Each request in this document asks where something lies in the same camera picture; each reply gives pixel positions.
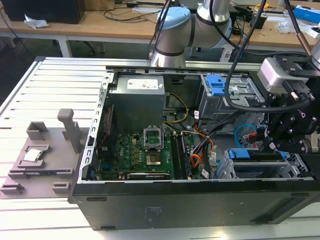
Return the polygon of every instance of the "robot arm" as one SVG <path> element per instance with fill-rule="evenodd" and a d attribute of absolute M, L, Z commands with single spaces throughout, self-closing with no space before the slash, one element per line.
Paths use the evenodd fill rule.
<path fill-rule="evenodd" d="M 226 35 L 231 33 L 229 3 L 230 0 L 214 0 L 212 6 L 215 21 Z M 222 40 L 210 19 L 209 5 L 210 0 L 205 0 L 196 14 L 183 7 L 168 9 L 151 54 L 152 67 L 183 68 L 186 66 L 186 47 L 212 48 Z"/>
<path fill-rule="evenodd" d="M 297 154 L 319 154 L 320 125 L 320 41 L 312 56 L 277 56 L 266 58 L 258 72 L 266 101 L 271 107 L 288 106 L 310 98 L 304 109 L 281 113 L 265 113 L 266 130 L 261 136 L 261 151 L 279 150 Z"/>

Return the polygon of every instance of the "orange wire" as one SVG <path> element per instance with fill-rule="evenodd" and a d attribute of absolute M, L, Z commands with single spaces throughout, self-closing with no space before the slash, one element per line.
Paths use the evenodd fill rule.
<path fill-rule="evenodd" d="M 204 135 L 203 133 L 201 133 L 201 132 L 199 132 L 198 131 L 198 128 L 196 127 L 196 126 L 194 126 L 194 130 L 200 135 L 200 136 L 202 136 L 203 138 L 206 138 L 207 136 L 206 135 Z M 210 144 L 211 144 L 211 150 L 210 150 L 210 152 L 208 153 L 208 154 L 211 154 L 213 151 L 214 151 L 214 142 L 209 138 L 209 141 L 210 141 Z"/>
<path fill-rule="evenodd" d="M 194 159 L 193 158 L 197 158 L 198 159 L 198 161 L 195 163 L 195 164 L 193 164 L 194 163 Z M 196 168 L 199 164 L 200 164 L 200 162 L 202 162 L 203 163 L 203 160 L 202 160 L 202 158 L 198 155 L 198 154 L 192 154 L 191 155 L 191 159 L 192 159 L 192 164 L 193 164 L 193 167 L 194 168 Z"/>

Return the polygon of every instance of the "wooden desk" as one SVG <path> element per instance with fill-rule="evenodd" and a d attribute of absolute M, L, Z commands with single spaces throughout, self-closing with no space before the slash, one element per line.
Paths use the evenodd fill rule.
<path fill-rule="evenodd" d="M 113 10 L 115 19 L 129 19 L 141 16 L 143 13 L 128 12 L 130 9 L 116 9 Z M 138 18 L 137 23 L 119 22 L 105 18 L 103 11 L 86 11 L 79 24 L 64 24 L 60 29 L 61 35 L 75 35 L 75 36 L 94 36 L 94 37 L 116 37 L 116 38 L 130 38 L 130 39 L 146 39 L 152 38 L 155 32 L 155 22 L 157 13 Z"/>
<path fill-rule="evenodd" d="M 268 0 L 270 7 L 277 7 L 278 0 Z M 304 5 L 320 9 L 320 3 L 305 1 L 290 1 L 293 5 Z M 149 43 L 155 30 L 156 14 L 146 16 L 151 21 L 138 23 L 118 22 L 106 19 L 103 12 L 86 11 L 79 24 L 64 24 L 49 22 L 49 27 L 32 29 L 23 22 L 11 22 L 7 16 L 6 21 L 20 38 L 53 39 L 60 44 L 62 55 L 71 57 L 68 41 L 96 41 L 118 43 Z M 139 16 L 137 12 L 128 12 L 128 9 L 116 9 L 112 11 L 115 18 L 131 18 Z M 300 43 L 294 33 L 280 34 L 276 32 L 276 22 L 266 21 L 263 29 L 256 29 L 250 39 L 249 49 L 293 51 L 301 50 Z M 245 32 L 249 31 L 249 24 L 245 26 Z M 0 36 L 14 37 L 2 19 L 0 19 Z M 316 44 L 317 40 L 306 36 L 310 45 Z M 230 39 L 238 43 L 240 36 L 232 35 Z"/>
<path fill-rule="evenodd" d="M 268 0 L 267 3 L 272 8 L 279 8 L 277 6 L 278 0 Z M 319 2 L 306 2 L 306 1 L 290 1 L 291 5 L 303 5 L 311 8 L 320 9 Z M 256 29 L 249 42 L 249 49 L 257 50 L 273 50 L 273 51 L 283 51 L 285 48 L 301 48 L 300 42 L 296 37 L 295 33 L 278 33 L 276 30 L 277 22 L 265 21 L 262 29 Z M 250 30 L 249 23 L 246 23 L 244 27 L 244 32 L 248 33 Z M 311 46 L 314 46 L 318 39 L 315 39 L 307 34 L 304 34 L 305 38 Z M 234 43 L 238 43 L 240 40 L 239 35 L 231 35 L 230 39 Z"/>

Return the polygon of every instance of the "black cable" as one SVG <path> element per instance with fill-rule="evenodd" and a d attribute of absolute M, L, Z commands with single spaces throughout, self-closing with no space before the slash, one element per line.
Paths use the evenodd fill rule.
<path fill-rule="evenodd" d="M 286 112 L 292 112 L 296 110 L 302 110 L 306 108 L 310 104 L 310 99 L 309 98 L 304 98 L 301 102 L 289 105 L 289 106 L 277 106 L 277 107 L 254 107 L 254 106 L 242 106 L 238 105 L 232 102 L 231 97 L 229 95 L 229 85 L 230 85 L 230 80 L 232 77 L 232 74 L 234 73 L 234 70 L 238 64 L 238 61 L 243 53 L 243 51 L 246 48 L 246 45 L 248 44 L 255 28 L 258 22 L 259 17 L 261 16 L 264 6 L 266 4 L 267 0 L 262 0 L 260 4 L 260 8 L 258 10 L 257 16 L 254 19 L 254 22 L 252 23 L 252 27 L 250 28 L 250 31 L 246 37 L 246 39 L 243 42 L 243 45 L 241 46 L 240 50 L 238 51 L 234 62 L 228 72 L 228 75 L 225 80 L 225 88 L 224 88 L 224 95 L 225 95 L 225 100 L 228 103 L 228 105 L 231 108 L 241 110 L 243 112 L 253 112 L 253 113 L 286 113 Z"/>
<path fill-rule="evenodd" d="M 167 17 L 167 14 L 168 14 L 168 11 L 169 11 L 169 8 L 170 8 L 170 5 L 171 5 L 171 2 L 172 0 L 169 0 L 169 3 L 168 3 L 168 7 L 166 8 L 164 14 L 163 14 L 163 20 L 162 21 L 162 24 L 160 26 L 160 29 L 159 29 L 159 33 L 158 33 L 158 37 L 157 39 L 155 40 L 155 44 L 154 44 L 154 48 L 156 49 L 157 48 L 157 44 L 158 44 L 158 41 L 159 41 L 159 37 L 160 37 L 160 34 L 162 32 L 162 28 L 164 27 L 164 24 L 165 24 L 165 21 L 166 21 L 166 17 Z"/>
<path fill-rule="evenodd" d="M 7 44 L 3 41 L 3 39 L 2 39 L 1 37 L 0 37 L 0 41 L 2 42 L 2 44 L 3 44 L 4 46 L 7 45 Z M 18 59 L 18 56 L 15 56 L 15 55 L 14 55 L 13 49 L 11 49 L 11 48 L 8 47 L 8 51 L 10 52 L 12 58 L 16 61 L 16 63 L 18 64 L 19 67 L 21 67 L 21 68 L 23 68 L 23 69 L 26 69 L 26 68 L 28 68 L 28 67 L 30 66 L 31 63 L 25 61 L 24 59 L 22 59 L 22 61 L 24 61 L 26 64 L 28 64 L 28 66 L 23 66 L 23 65 L 21 65 L 21 64 L 20 64 L 20 61 L 19 61 L 19 59 Z"/>
<path fill-rule="evenodd" d="M 218 31 L 218 33 L 221 35 L 221 37 L 232 47 L 236 48 L 238 51 L 240 50 L 240 47 L 237 46 L 235 43 L 233 43 L 220 29 L 220 27 L 217 25 L 215 18 L 214 18 L 214 13 L 212 11 L 214 4 L 214 0 L 210 0 L 209 4 L 209 13 L 210 13 L 210 18 L 212 21 L 213 26 L 215 29 Z M 246 54 L 254 55 L 254 56 L 273 56 L 273 55 L 302 55 L 302 56 L 307 56 L 305 52 L 299 52 L 299 51 L 273 51 L 273 52 L 266 52 L 266 53 L 256 53 L 256 52 L 251 52 L 251 51 L 244 51 Z"/>
<path fill-rule="evenodd" d="M 3 75 L 6 75 L 8 78 L 16 81 L 17 79 L 14 79 L 12 76 L 10 76 L 9 74 L 5 73 L 4 71 L 0 70 L 0 73 L 2 73 Z"/>
<path fill-rule="evenodd" d="M 177 114 L 174 115 L 174 120 L 178 121 Z M 183 122 L 179 122 L 178 124 L 182 127 L 183 130 L 188 131 L 186 127 L 182 124 Z"/>
<path fill-rule="evenodd" d="M 211 174 L 211 168 L 210 168 L 210 163 L 209 163 L 209 159 L 208 159 L 208 147 L 209 144 L 207 143 L 203 149 L 202 149 L 202 156 L 203 156 L 203 162 L 204 162 L 204 170 L 207 171 L 207 173 L 209 174 L 208 178 L 206 178 L 205 176 L 203 176 L 204 179 L 211 179 L 212 178 L 212 174 Z"/>
<path fill-rule="evenodd" d="M 193 150 L 193 152 L 195 154 L 198 154 L 201 149 L 204 147 L 204 145 L 206 143 L 208 143 L 210 137 L 212 137 L 214 134 L 216 134 L 217 131 L 221 130 L 224 126 L 233 123 L 233 119 L 234 118 L 238 118 L 241 114 L 243 114 L 242 111 L 235 111 L 234 113 L 232 113 L 231 115 L 225 117 L 224 119 L 220 120 L 219 122 L 217 122 L 212 130 L 209 132 L 209 134 L 207 135 L 207 137 L 205 137 L 200 144 Z"/>
<path fill-rule="evenodd" d="M 169 7 L 170 7 L 170 5 L 171 5 L 171 2 L 172 2 L 172 0 L 166 0 L 165 3 L 163 4 L 163 7 L 162 7 L 161 12 L 160 12 L 160 15 L 159 15 L 159 18 L 158 18 L 158 20 L 157 20 L 157 22 L 156 22 L 156 25 L 155 25 L 155 29 L 154 29 L 153 36 L 152 36 L 152 38 L 150 39 L 150 42 L 149 42 L 148 47 L 147 47 L 147 50 L 146 50 L 145 59 L 147 59 L 147 60 L 149 59 L 149 50 L 150 50 L 152 41 L 155 39 L 158 31 L 160 30 L 159 35 L 160 35 L 161 31 L 162 31 L 162 26 L 163 26 L 164 23 L 165 23 L 165 20 L 166 20 L 166 17 L 167 17 L 168 10 L 169 10 Z M 157 46 L 158 39 L 159 39 L 159 38 L 157 38 L 154 47 Z"/>
<path fill-rule="evenodd" d="M 297 19 L 295 18 L 294 12 L 291 9 L 291 5 L 290 5 L 289 0 L 284 0 L 284 3 L 285 3 L 285 7 L 286 7 L 286 9 L 288 11 L 288 14 L 289 14 L 289 16 L 291 18 L 291 21 L 292 21 L 292 24 L 293 24 L 293 27 L 294 27 L 294 30 L 295 30 L 296 34 L 300 34 L 301 30 L 299 28 Z"/>
<path fill-rule="evenodd" d="M 156 13 L 159 13 L 160 11 L 157 11 L 157 12 L 149 12 L 149 13 L 146 13 L 146 14 L 141 14 L 140 16 L 134 16 L 134 17 L 131 17 L 131 18 L 125 18 L 125 19 L 116 19 L 116 18 L 113 18 L 113 17 L 109 17 L 109 16 L 106 16 L 106 13 L 108 13 L 109 11 L 105 11 L 104 12 L 104 17 L 107 18 L 107 19 L 110 19 L 110 20 L 114 20 L 114 21 L 121 21 L 121 22 L 127 22 L 127 21 L 132 21 L 132 20 L 136 20 L 136 19 L 139 19 L 141 17 L 144 17 L 144 16 L 147 16 L 147 15 L 151 15 L 151 14 L 156 14 Z"/>
<path fill-rule="evenodd" d="M 9 26 L 9 24 L 7 23 L 4 15 L 2 14 L 2 10 L 3 10 L 3 9 L 4 9 L 4 7 L 1 7 L 1 9 L 0 9 L 0 14 L 1 14 L 1 17 L 2 17 L 5 25 L 10 29 L 10 31 L 11 31 L 11 32 L 15 35 L 15 37 L 20 41 L 20 43 L 24 46 L 24 48 L 26 49 L 26 51 L 27 51 L 33 58 L 35 58 L 34 55 L 29 51 L 29 49 L 28 49 L 28 48 L 26 47 L 26 45 L 23 43 L 23 41 L 21 41 L 21 39 L 17 36 L 17 34 L 12 30 L 12 28 L 11 28 L 11 27 Z"/>

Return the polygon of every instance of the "computer case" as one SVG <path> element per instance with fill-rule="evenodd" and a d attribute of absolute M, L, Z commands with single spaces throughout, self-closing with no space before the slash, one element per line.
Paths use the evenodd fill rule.
<path fill-rule="evenodd" d="M 78 24 L 85 13 L 84 0 L 2 0 L 11 21 L 25 20 L 25 14 L 36 20 Z"/>

